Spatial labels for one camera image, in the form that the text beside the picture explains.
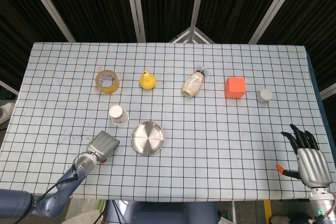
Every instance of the bottle label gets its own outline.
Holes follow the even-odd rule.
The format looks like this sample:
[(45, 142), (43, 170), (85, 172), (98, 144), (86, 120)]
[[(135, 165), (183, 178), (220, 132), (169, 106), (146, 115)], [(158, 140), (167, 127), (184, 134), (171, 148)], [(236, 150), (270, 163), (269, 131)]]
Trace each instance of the bottle label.
[(191, 76), (186, 82), (185, 87), (191, 91), (196, 91), (200, 88), (202, 79), (199, 76)]

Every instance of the sauce bottle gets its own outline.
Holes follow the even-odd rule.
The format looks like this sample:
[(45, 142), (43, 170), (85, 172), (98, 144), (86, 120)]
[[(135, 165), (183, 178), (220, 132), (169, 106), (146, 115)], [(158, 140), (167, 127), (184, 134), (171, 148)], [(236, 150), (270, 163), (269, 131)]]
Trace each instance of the sauce bottle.
[(204, 71), (205, 68), (202, 67), (200, 70), (196, 70), (183, 84), (182, 94), (186, 97), (195, 96), (201, 88), (202, 82), (204, 81)]

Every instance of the shoe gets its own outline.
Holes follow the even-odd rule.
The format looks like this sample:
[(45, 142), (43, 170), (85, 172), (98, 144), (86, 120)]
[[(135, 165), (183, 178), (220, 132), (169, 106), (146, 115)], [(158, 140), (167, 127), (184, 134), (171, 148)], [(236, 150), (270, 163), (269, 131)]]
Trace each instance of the shoe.
[(5, 105), (0, 106), (0, 124), (6, 122), (11, 118), (12, 112), (14, 110), (14, 103), (9, 102)]

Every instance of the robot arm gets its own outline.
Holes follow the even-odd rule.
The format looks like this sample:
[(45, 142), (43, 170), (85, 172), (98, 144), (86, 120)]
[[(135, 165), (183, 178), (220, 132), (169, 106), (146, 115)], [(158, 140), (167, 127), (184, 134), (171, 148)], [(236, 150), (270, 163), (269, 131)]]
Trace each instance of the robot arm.
[(26, 191), (0, 189), (0, 218), (18, 218), (28, 212), (37, 217), (58, 216), (97, 161), (105, 161), (118, 145), (118, 140), (101, 131), (87, 146), (87, 152), (80, 155), (77, 162), (57, 181), (57, 192), (54, 194), (31, 195)]
[(302, 180), (311, 189), (309, 200), (314, 212), (315, 220), (319, 223), (336, 224), (336, 196), (327, 190), (332, 183), (326, 157), (318, 148), (314, 136), (308, 132), (300, 131), (296, 126), (290, 125), (295, 137), (287, 132), (282, 132), (295, 154), (297, 155), (299, 171), (285, 170), (276, 165), (277, 170), (288, 177)]

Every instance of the yellow tape roll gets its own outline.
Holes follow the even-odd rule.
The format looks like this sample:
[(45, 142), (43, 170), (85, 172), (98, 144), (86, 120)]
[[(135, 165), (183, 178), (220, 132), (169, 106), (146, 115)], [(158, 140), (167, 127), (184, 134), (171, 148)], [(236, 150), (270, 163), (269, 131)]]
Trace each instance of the yellow tape roll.
[[(114, 82), (109, 87), (103, 87), (102, 85), (100, 85), (100, 83), (103, 80), (113, 80), (113, 79), (114, 79)], [(119, 88), (119, 79), (118, 79), (117, 74), (113, 72), (112, 70), (103, 70), (99, 72), (96, 76), (96, 85), (101, 90), (101, 92), (105, 94), (112, 94), (116, 92), (116, 90)]]

